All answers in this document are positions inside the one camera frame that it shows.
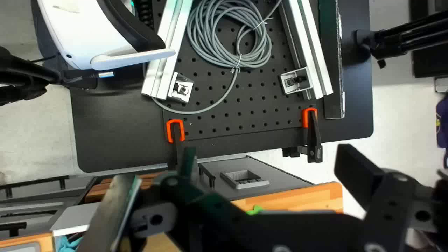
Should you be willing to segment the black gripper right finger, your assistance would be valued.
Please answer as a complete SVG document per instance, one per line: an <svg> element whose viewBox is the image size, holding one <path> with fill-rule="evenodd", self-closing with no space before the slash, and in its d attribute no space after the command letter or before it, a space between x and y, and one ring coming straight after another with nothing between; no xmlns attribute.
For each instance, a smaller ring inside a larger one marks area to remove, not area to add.
<svg viewBox="0 0 448 252"><path fill-rule="evenodd" d="M376 166L351 144L337 146L334 173L365 209L356 244L363 252L403 252L414 181Z"/></svg>

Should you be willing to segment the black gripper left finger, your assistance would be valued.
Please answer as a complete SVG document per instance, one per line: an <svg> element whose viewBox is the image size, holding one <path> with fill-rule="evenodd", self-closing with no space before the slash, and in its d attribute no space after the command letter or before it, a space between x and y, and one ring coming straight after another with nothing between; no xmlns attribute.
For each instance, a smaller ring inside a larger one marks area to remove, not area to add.
<svg viewBox="0 0 448 252"><path fill-rule="evenodd" d="M191 181L195 148L186 146L177 156L177 172L160 181L160 195L177 209L173 239L186 252L257 252L261 243L247 215L229 200L204 191Z"/></svg>

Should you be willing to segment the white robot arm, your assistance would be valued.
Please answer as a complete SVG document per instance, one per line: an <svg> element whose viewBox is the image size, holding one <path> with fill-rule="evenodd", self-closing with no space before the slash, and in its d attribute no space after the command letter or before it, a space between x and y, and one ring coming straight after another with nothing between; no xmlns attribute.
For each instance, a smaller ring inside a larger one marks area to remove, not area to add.
<svg viewBox="0 0 448 252"><path fill-rule="evenodd" d="M36 0L54 47L92 78L71 86L76 162L83 172L162 162L162 100L193 0L166 0L155 27L121 0Z"/></svg>

